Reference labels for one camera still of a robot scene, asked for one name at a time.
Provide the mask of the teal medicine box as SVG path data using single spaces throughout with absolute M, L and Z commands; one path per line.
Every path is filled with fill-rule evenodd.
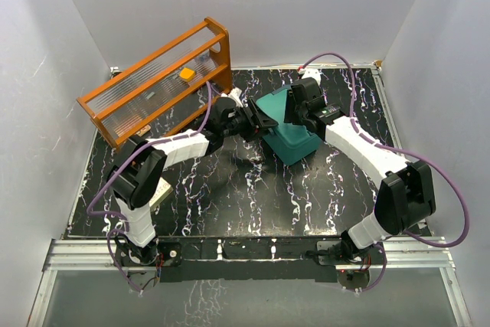
M 292 165 L 318 149 L 321 139 L 311 134 L 304 126 L 285 123 L 288 87 L 282 87 L 256 101 L 258 107 L 271 119 L 278 122 L 263 140 L 285 165 Z

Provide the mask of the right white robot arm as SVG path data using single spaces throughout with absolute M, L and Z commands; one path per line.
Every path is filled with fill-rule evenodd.
M 353 127 L 355 120 L 339 106 L 325 103 L 315 79 L 297 80 L 289 87 L 284 120 L 304 126 L 340 150 L 378 186 L 372 213 L 344 231 L 339 243 L 318 255 L 359 263 L 373 244 L 403 233 L 435 212 L 430 167 L 378 148 L 374 138 Z

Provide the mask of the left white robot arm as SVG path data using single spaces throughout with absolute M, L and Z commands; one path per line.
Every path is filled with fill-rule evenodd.
M 158 256 L 150 200 L 165 169 L 214 153 L 228 136 L 239 135 L 247 142 L 259 139 L 277 127 L 278 122 L 254 100 L 242 106 L 222 96 L 197 119 L 196 126 L 196 130 L 189 129 L 165 139 L 131 136 L 107 175 L 107 184 L 124 221 L 124 230 L 114 240 L 118 249 L 135 263 L 149 265 Z

